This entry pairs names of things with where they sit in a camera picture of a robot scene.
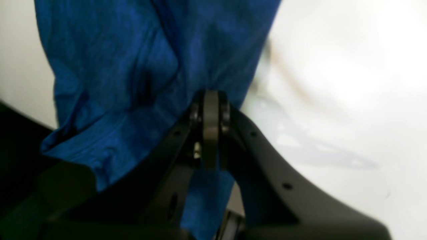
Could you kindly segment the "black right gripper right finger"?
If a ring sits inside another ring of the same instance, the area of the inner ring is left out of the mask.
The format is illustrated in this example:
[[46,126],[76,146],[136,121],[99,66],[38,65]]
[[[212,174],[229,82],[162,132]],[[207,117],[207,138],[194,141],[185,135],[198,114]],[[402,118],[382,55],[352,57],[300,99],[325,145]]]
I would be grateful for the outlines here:
[[220,167],[239,185],[246,226],[238,240],[390,240],[388,229],[328,195],[276,151],[220,94]]

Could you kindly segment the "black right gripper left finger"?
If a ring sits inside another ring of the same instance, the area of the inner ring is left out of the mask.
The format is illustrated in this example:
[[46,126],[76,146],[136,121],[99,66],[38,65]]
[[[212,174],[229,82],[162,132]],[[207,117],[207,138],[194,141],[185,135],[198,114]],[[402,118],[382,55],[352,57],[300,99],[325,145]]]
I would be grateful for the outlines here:
[[201,91],[154,150],[122,179],[49,217],[41,240],[193,240],[180,220],[193,174],[218,168],[220,93]]

